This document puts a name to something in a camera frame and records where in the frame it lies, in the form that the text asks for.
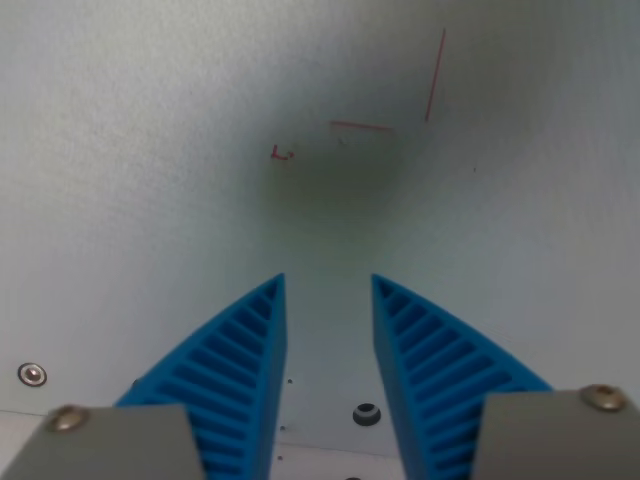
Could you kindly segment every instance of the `hole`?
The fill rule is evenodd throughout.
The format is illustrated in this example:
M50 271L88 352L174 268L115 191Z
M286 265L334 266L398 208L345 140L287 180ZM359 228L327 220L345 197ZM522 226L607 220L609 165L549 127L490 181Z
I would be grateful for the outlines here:
M381 418L380 409L373 403L361 403L353 411L353 421L361 427L375 425Z

